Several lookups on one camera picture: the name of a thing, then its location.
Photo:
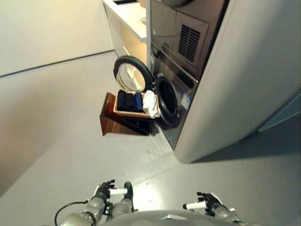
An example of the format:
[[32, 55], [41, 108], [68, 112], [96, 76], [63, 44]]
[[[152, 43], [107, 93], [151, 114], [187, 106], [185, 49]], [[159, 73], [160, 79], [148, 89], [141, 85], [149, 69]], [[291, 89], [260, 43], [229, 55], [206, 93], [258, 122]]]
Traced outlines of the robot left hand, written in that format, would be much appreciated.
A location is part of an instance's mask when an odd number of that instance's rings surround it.
[[93, 197], [100, 197], [103, 200], [107, 200], [110, 198], [111, 195], [119, 195], [119, 194], [126, 194], [126, 188], [116, 188], [115, 187], [115, 180], [111, 179], [109, 181], [100, 183], [93, 195]]

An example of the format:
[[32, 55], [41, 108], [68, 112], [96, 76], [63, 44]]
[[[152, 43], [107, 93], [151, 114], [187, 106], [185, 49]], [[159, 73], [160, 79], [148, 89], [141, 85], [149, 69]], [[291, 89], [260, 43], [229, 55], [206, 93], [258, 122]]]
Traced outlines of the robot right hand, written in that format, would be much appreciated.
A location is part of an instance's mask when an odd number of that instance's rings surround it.
[[183, 204], [184, 210], [204, 209], [209, 216], [215, 216], [214, 210], [222, 206], [222, 202], [214, 193], [197, 192], [198, 201], [194, 203]]

